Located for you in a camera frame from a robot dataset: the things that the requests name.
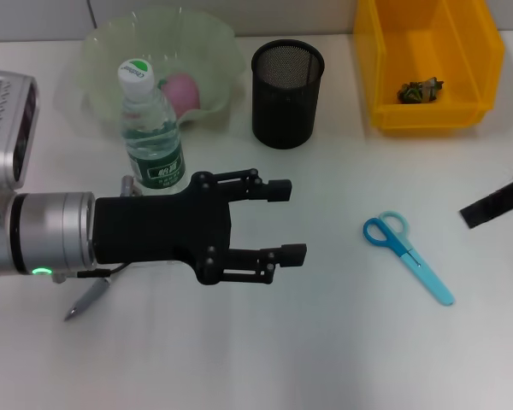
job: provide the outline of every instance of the scissor handle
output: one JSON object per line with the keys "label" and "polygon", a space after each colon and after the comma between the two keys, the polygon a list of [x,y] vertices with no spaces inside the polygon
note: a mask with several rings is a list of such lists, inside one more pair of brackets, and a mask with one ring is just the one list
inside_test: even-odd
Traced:
{"label": "scissor handle", "polygon": [[[395,218],[401,223],[401,232],[396,231],[393,226],[387,223],[386,218]],[[412,244],[409,242],[408,236],[409,236],[409,222],[404,218],[402,214],[399,212],[394,211],[386,211],[382,212],[378,218],[382,220],[388,228],[393,232],[393,235],[395,235],[400,243],[405,246],[406,249],[412,249]]]}
{"label": "scissor handle", "polygon": [[[369,233],[369,227],[370,226],[376,226],[380,232],[384,234],[384,237],[386,239],[376,239]],[[392,231],[392,229],[386,225],[386,223],[383,220],[380,220],[378,218],[371,218],[367,222],[365,222],[365,225],[363,226],[363,235],[369,242],[371,242],[375,246],[383,246],[386,248],[391,249],[393,252],[395,252],[395,255],[398,257],[401,257],[402,255],[407,253],[407,249],[403,244],[398,240],[397,235]]]}

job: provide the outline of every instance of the robotic arm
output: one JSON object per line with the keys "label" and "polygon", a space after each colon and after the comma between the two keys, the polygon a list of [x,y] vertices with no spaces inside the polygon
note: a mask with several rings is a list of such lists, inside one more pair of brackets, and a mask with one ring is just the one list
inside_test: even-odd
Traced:
{"label": "robotic arm", "polygon": [[276,266],[303,265],[304,244],[230,249],[230,202],[282,202],[291,195],[290,181],[265,184],[256,169],[195,173],[189,186],[172,196],[95,200],[91,192],[16,194],[12,190],[24,182],[38,116],[34,80],[0,73],[1,101],[0,276],[91,278],[110,275],[95,269],[97,262],[177,260],[192,267],[201,284],[270,284]]}

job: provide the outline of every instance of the water bottle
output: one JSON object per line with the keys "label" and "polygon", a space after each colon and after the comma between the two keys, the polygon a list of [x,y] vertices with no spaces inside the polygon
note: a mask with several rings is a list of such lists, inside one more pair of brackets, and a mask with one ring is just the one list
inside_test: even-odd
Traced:
{"label": "water bottle", "polygon": [[179,127],[173,107],[156,87],[152,66],[141,59],[125,61],[118,78],[124,93],[122,136],[135,179],[145,194],[181,190],[186,166]]}

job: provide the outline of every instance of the scissor blade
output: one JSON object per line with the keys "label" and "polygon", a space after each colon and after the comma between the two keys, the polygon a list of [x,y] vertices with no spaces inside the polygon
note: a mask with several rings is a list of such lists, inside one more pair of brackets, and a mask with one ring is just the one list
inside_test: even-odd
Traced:
{"label": "scissor blade", "polygon": [[433,273],[428,264],[415,250],[401,256],[401,261],[409,267],[415,276],[422,282],[427,290],[437,299],[437,301],[445,306],[450,306],[455,299],[448,288],[441,282],[441,279]]}

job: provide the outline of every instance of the yellow plastic bin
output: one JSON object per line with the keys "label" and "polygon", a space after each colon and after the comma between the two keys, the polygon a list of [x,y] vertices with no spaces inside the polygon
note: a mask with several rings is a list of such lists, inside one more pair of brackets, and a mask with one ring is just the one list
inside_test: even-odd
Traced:
{"label": "yellow plastic bin", "polygon": [[[492,109],[504,44],[485,0],[359,0],[354,34],[374,126],[463,128]],[[432,77],[445,81],[436,101],[398,101]]]}

